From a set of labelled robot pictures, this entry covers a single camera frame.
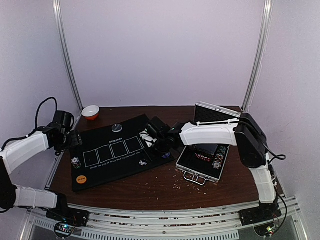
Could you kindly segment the white dealer button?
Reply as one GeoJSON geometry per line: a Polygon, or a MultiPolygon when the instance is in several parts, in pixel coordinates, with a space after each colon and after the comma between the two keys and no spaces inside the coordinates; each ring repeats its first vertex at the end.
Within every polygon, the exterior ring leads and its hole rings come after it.
{"type": "Polygon", "coordinates": [[[123,126],[121,124],[119,124],[119,123],[116,123],[111,127],[111,130],[114,133],[119,133],[119,132],[121,132],[123,130],[123,126]]]}

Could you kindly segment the poker chip stack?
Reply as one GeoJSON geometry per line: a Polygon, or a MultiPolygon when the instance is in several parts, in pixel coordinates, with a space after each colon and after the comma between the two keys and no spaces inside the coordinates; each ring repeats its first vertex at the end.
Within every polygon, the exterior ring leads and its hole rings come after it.
{"type": "Polygon", "coordinates": [[[71,164],[75,169],[80,169],[82,167],[81,161],[78,157],[73,157],[71,159],[71,164]]]}
{"type": "Polygon", "coordinates": [[[140,161],[139,161],[139,164],[140,164],[141,166],[146,166],[148,163],[145,162],[145,161],[143,161],[143,160],[140,160],[140,161]]]}

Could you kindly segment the chip row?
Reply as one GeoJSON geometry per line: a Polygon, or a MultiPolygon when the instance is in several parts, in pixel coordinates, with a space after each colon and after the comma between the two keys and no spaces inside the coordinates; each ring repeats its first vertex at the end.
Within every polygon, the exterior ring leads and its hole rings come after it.
{"type": "Polygon", "coordinates": [[[224,145],[220,145],[217,148],[217,151],[214,156],[213,163],[212,163],[212,166],[214,169],[220,169],[222,167],[226,152],[227,152],[227,147],[224,145]]]}

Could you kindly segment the purple small blind button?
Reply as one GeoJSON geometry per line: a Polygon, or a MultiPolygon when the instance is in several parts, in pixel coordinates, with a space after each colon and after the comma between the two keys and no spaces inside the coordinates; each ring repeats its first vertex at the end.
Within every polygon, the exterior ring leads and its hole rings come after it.
{"type": "Polygon", "coordinates": [[[162,156],[162,158],[163,158],[163,159],[167,159],[167,158],[169,158],[170,156],[171,156],[171,153],[168,152],[168,153],[164,154],[164,155],[162,156]]]}

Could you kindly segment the orange big blind button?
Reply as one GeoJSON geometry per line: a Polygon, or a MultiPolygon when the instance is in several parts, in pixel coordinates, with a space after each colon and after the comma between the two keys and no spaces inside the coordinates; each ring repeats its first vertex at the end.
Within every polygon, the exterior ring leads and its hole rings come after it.
{"type": "Polygon", "coordinates": [[[80,185],[83,185],[83,184],[85,184],[86,182],[87,182],[87,177],[86,176],[84,176],[84,175],[80,175],[80,176],[78,176],[77,178],[76,178],[76,183],[77,184],[80,184],[80,185]]]}

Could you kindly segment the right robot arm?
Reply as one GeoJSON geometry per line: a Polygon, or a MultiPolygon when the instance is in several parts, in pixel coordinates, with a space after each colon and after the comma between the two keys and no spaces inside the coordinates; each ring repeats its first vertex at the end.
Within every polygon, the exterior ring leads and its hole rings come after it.
{"type": "Polygon", "coordinates": [[[266,221],[276,212],[278,193],[272,176],[272,161],[283,160],[285,156],[276,155],[268,148],[266,135],[250,114],[224,121],[178,122],[173,127],[154,117],[144,130],[152,138],[152,149],[160,155],[179,146],[236,146],[240,161],[250,170],[258,191],[256,216],[266,221]]]}

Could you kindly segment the playing card deck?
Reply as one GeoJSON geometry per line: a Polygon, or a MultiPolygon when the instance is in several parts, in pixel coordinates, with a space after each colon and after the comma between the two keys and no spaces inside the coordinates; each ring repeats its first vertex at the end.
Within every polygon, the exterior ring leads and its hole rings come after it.
{"type": "Polygon", "coordinates": [[[218,149],[217,144],[197,144],[196,149],[202,153],[205,153],[207,155],[215,155],[217,149],[218,149]]]}

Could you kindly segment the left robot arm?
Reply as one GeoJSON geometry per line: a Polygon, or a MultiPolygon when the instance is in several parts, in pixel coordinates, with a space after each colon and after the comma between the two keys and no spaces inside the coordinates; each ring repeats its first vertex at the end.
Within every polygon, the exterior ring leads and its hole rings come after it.
{"type": "Polygon", "coordinates": [[[61,222],[72,218],[72,211],[61,203],[63,196],[48,190],[34,189],[12,183],[10,175],[19,166],[49,149],[57,155],[82,145],[80,133],[55,127],[40,127],[34,134],[18,138],[0,150],[0,209],[4,213],[14,207],[52,209],[61,222]]]}

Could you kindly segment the black poker mat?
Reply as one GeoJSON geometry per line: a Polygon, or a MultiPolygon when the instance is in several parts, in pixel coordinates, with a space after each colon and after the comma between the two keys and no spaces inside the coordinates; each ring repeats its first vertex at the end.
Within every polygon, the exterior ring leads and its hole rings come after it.
{"type": "Polygon", "coordinates": [[[82,145],[70,150],[70,158],[79,158],[81,168],[71,163],[71,188],[74,193],[114,182],[165,165],[175,160],[171,155],[154,154],[140,133],[150,119],[145,115],[121,122],[121,132],[113,132],[112,126],[100,127],[80,133],[82,145]],[[147,162],[141,166],[140,161],[147,162]],[[78,176],[86,176],[87,182],[77,184],[78,176]]]}

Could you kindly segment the aluminium poker case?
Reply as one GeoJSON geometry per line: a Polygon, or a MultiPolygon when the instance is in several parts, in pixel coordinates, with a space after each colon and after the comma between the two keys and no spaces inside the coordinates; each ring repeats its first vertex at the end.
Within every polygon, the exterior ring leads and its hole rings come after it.
{"type": "MultiPolygon", "coordinates": [[[[239,118],[240,111],[235,111],[222,106],[213,105],[206,102],[198,102],[194,108],[194,121],[195,122],[220,122],[228,119],[239,118]]],[[[210,181],[218,183],[226,163],[230,146],[225,144],[218,144],[218,146],[226,146],[227,150],[220,169],[213,168],[214,155],[205,154],[197,150],[195,146],[186,146],[180,154],[177,162],[176,169],[183,172],[183,178],[191,183],[203,186],[206,182],[210,181]],[[212,162],[204,162],[195,157],[195,153],[208,155],[212,157],[212,162]]]]}

